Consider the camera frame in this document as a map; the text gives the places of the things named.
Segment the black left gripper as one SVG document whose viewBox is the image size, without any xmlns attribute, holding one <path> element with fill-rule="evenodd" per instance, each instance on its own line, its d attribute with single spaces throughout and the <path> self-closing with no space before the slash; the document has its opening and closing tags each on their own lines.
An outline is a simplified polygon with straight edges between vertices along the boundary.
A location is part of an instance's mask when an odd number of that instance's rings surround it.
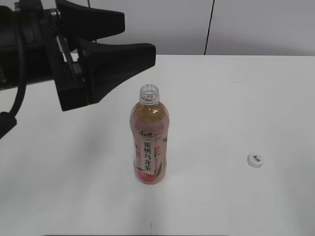
<svg viewBox="0 0 315 236">
<path fill-rule="evenodd" d="M 20 0 L 14 10 L 0 7 L 0 89 L 17 88 L 15 110 L 27 85 L 53 80 L 61 108 L 68 111 L 100 102 L 155 65 L 153 44 L 91 42 L 124 32 L 124 13 L 67 0 L 57 0 L 56 7 L 44 9 L 39 0 Z M 77 39 L 79 63 L 70 53 Z"/>
</svg>

